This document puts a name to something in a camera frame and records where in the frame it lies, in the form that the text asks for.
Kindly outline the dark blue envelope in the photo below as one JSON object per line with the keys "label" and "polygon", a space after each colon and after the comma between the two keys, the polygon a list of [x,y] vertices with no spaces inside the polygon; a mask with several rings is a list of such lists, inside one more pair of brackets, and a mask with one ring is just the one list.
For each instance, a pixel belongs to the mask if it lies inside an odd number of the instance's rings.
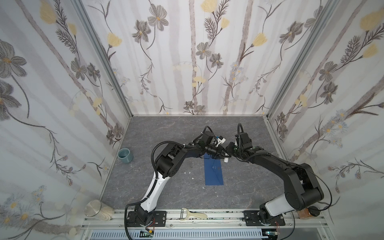
{"label": "dark blue envelope", "polygon": [[210,155],[204,155],[204,172],[206,186],[223,186],[223,172],[221,160],[213,159]]}

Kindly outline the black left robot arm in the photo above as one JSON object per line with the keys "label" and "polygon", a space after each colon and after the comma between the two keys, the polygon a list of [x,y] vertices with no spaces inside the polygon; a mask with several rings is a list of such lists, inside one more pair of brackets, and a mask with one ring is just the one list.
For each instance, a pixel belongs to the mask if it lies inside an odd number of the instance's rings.
{"label": "black left robot arm", "polygon": [[154,176],[145,196],[136,203],[127,204],[125,225],[148,226],[154,222],[159,197],[166,183],[180,170],[187,158],[202,158],[207,154],[212,159],[228,160],[230,155],[223,147],[226,139],[217,137],[211,131],[201,133],[189,144],[164,141],[155,146],[151,153]]}

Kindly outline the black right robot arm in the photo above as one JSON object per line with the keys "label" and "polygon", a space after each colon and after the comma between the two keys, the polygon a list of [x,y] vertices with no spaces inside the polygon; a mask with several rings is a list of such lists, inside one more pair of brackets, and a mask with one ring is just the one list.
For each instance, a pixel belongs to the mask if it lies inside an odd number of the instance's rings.
{"label": "black right robot arm", "polygon": [[284,183],[284,194],[260,205],[259,222],[272,224],[283,213],[300,211],[324,199],[324,192],[308,164],[295,164],[272,155],[261,147],[254,147],[247,133],[235,135],[226,151],[247,163],[261,166],[278,176]]}

